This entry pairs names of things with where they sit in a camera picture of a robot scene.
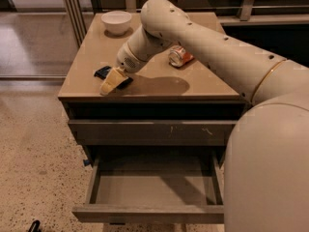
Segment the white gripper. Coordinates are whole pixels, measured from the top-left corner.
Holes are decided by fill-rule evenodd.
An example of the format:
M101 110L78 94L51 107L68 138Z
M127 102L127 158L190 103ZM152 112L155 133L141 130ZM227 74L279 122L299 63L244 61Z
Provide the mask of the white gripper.
M127 80L125 71L138 73L145 67L146 62L139 60L129 49L128 43L124 43L117 53L116 64L119 68L107 68L103 71L105 79L100 86L100 93L103 96L108 95Z

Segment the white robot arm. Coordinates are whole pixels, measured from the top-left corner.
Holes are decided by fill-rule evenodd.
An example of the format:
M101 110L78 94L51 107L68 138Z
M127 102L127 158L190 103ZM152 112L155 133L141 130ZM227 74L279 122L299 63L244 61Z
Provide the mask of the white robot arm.
M309 69L148 0L141 25L100 88L106 95L169 44L179 44L251 104L228 140L226 232L309 232Z

